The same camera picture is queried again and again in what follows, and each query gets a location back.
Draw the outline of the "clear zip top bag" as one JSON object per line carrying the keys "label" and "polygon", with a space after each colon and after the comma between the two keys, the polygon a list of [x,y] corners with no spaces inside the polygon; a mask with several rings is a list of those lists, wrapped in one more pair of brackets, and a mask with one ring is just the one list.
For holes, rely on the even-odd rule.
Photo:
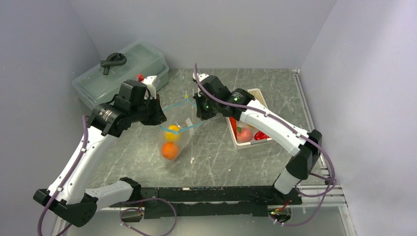
{"label": "clear zip top bag", "polygon": [[167,120],[159,125],[159,153],[164,159],[174,161],[203,122],[196,116],[197,105],[188,95],[162,111]]}

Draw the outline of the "orange toy orange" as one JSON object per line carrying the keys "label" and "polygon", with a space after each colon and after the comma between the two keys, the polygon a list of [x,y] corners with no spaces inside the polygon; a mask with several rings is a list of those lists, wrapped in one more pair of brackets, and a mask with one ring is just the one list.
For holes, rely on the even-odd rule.
{"label": "orange toy orange", "polygon": [[175,160],[179,155],[179,147],[175,143],[166,142],[160,153],[167,160]]}

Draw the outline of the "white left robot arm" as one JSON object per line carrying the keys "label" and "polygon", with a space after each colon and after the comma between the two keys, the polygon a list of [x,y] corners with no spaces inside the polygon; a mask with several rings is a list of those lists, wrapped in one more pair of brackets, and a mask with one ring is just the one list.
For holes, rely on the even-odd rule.
{"label": "white left robot arm", "polygon": [[87,224],[98,210],[119,202],[136,206],[142,197],[138,182],[123,177],[110,185],[88,188],[88,181],[104,154],[133,123],[160,125],[166,121],[156,83],[156,76],[127,80],[109,102],[97,105],[83,119],[84,134],[65,168],[48,188],[35,192],[34,200],[76,227]]}

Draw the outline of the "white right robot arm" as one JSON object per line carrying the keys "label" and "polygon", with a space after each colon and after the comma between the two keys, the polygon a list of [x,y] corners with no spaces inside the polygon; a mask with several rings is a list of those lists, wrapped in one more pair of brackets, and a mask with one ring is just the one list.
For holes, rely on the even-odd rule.
{"label": "white right robot arm", "polygon": [[316,164],[321,154],[318,148],[321,133],[317,130],[308,132],[283,120],[244,89],[229,91],[216,76],[195,73],[193,81],[199,88],[193,96],[198,118],[207,120],[217,114],[232,117],[263,132],[292,156],[271,190],[275,203],[285,203],[290,192],[308,178]]}

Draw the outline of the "orange toy carrot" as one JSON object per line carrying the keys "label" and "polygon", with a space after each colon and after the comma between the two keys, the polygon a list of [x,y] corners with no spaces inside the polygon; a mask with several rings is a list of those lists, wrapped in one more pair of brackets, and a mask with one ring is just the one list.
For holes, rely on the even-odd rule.
{"label": "orange toy carrot", "polygon": [[229,117],[234,137],[237,137],[237,121],[233,117]]}

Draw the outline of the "pink toy peach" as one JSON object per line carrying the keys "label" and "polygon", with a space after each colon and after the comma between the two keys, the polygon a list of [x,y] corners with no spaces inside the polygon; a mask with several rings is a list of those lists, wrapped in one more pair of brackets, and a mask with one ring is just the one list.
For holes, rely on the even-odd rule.
{"label": "pink toy peach", "polygon": [[253,138],[253,133],[249,128],[237,127],[237,141],[240,143],[250,142]]}

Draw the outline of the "white perforated plastic basket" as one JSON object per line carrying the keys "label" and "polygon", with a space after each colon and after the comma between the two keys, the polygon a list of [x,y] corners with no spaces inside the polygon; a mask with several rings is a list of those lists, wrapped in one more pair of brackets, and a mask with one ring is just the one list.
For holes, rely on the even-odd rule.
{"label": "white perforated plastic basket", "polygon": [[255,147],[273,141],[259,129],[248,125],[234,118],[226,118],[228,128],[232,137],[232,142],[236,150]]}

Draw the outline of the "red toy pepper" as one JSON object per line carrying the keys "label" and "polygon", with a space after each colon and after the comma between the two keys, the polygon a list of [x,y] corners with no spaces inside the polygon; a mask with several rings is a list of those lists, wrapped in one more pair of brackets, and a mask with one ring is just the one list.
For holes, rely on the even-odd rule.
{"label": "red toy pepper", "polygon": [[264,140],[264,139],[268,139],[269,136],[266,135],[265,133],[263,133],[262,131],[258,131],[255,135],[254,135],[254,140],[255,141],[259,141],[259,140]]}

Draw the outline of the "green lidded storage box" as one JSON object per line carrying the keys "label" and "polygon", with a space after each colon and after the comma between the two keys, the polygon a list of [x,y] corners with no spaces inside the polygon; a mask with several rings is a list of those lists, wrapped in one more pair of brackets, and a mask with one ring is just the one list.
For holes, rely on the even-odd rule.
{"label": "green lidded storage box", "polygon": [[143,42],[136,41],[120,50],[127,58],[124,65],[112,66],[109,74],[99,64],[72,81],[79,98],[90,108],[110,101],[118,93],[122,82],[135,80],[138,74],[157,76],[156,88],[159,90],[168,82],[169,67],[163,54]]}

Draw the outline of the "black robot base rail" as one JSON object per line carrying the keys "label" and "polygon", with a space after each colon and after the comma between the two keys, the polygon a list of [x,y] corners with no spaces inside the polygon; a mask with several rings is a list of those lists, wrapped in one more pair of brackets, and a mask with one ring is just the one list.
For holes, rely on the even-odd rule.
{"label": "black robot base rail", "polygon": [[283,205],[301,205],[296,190],[278,193],[271,186],[223,187],[143,187],[127,203],[112,207],[138,207],[141,204],[145,219],[170,216],[252,215],[267,217],[270,210]]}

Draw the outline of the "aluminium frame rail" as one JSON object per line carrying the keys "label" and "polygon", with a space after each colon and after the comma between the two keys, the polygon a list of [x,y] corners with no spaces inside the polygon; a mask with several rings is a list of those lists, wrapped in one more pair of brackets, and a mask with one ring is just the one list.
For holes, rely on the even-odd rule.
{"label": "aluminium frame rail", "polygon": [[[312,131],[315,127],[313,124],[313,120],[310,114],[310,111],[308,109],[308,105],[307,105],[307,101],[301,86],[301,81],[300,81],[300,77],[299,77],[299,73],[300,70],[299,69],[292,69],[292,77],[295,80],[295,83],[297,85],[297,89],[298,89],[298,93],[300,95],[300,99],[302,101],[302,108],[303,108],[303,112],[304,115],[307,119],[307,125],[308,125],[308,130]],[[319,159],[317,161],[317,165],[320,167],[320,175],[324,175],[324,177],[330,177],[330,170],[328,168],[328,162],[327,160],[323,157],[322,154],[320,154]],[[325,185],[320,185],[320,186],[313,186],[313,185],[301,185],[299,188],[300,190],[305,190],[307,193],[307,195],[317,195],[318,192],[320,192],[321,190],[326,189],[327,184]],[[335,186],[335,188],[332,191],[329,191],[325,196],[313,196],[311,197],[314,201],[320,202],[321,199],[324,197],[323,200],[323,204],[324,206],[328,206],[328,207],[346,207],[347,203],[346,203],[346,199],[343,195],[343,191],[341,190],[340,186]]]}

